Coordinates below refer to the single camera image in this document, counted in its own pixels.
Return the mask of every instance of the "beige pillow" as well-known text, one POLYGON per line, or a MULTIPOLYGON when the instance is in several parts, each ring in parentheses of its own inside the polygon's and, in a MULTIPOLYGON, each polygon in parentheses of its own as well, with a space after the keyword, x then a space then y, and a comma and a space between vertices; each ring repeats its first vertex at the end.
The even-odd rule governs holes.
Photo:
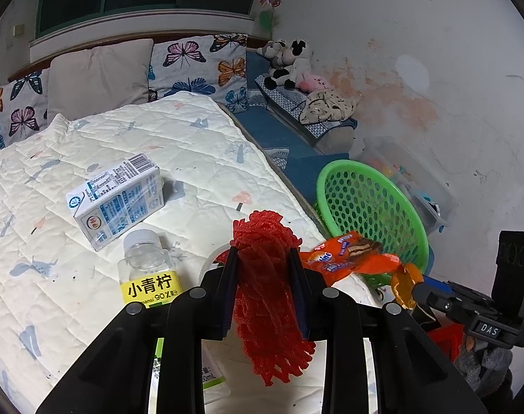
POLYGON ((152 39, 84 49, 51 61, 48 117, 68 120, 149 100, 152 39))

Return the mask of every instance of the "wall switch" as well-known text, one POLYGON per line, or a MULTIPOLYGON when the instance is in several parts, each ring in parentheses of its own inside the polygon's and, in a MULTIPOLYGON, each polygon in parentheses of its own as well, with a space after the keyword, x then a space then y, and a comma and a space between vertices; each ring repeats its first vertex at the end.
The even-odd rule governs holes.
POLYGON ((24 34, 24 24, 16 24, 13 26, 13 37, 21 36, 24 34))

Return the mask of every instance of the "plastic bottle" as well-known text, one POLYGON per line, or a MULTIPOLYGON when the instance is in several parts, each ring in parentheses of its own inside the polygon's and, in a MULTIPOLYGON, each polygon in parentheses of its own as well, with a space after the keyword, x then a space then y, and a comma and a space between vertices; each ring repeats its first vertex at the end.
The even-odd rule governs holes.
MULTIPOLYGON (((162 248, 159 236, 152 230, 134 230, 126 235, 124 257, 118 263, 118 276, 126 304, 138 301, 150 308, 170 303, 181 294, 182 289, 172 257, 162 248)), ((151 378, 151 402, 154 401, 153 395, 158 391, 162 347, 163 339, 159 338, 151 378)), ((222 371, 204 344, 201 372, 205 404, 227 397, 231 393, 222 371)))

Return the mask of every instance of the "mattress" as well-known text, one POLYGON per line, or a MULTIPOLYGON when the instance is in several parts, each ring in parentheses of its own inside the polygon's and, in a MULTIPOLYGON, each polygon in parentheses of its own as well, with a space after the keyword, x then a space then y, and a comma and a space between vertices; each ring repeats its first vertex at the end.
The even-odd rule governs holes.
MULTIPOLYGON (((124 305, 123 237, 93 251, 65 194, 139 152, 161 168, 165 205, 137 228, 159 233, 184 288, 198 284, 207 257, 230 241, 233 221, 254 210, 282 214, 303 249, 322 240, 264 154, 206 96, 180 92, 73 122, 57 115, 45 131, 0 151, 0 385, 22 414, 35 412, 124 305), (239 207, 234 199, 245 191, 252 203, 239 207)), ((354 276, 338 286, 375 304, 354 276)), ((244 412, 247 404, 253 414, 320 411, 324 343, 302 377, 269 388, 252 374, 234 331, 208 346, 232 390, 208 413, 244 412)))

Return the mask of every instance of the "white bottle cap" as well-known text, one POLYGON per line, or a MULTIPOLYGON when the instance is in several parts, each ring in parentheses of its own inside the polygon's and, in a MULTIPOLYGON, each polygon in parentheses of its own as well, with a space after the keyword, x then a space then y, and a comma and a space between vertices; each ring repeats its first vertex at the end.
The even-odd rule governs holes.
POLYGON ((157 246, 162 247, 159 236, 152 230, 145 228, 134 230, 126 235, 124 238, 124 253, 136 244, 156 244, 157 246))

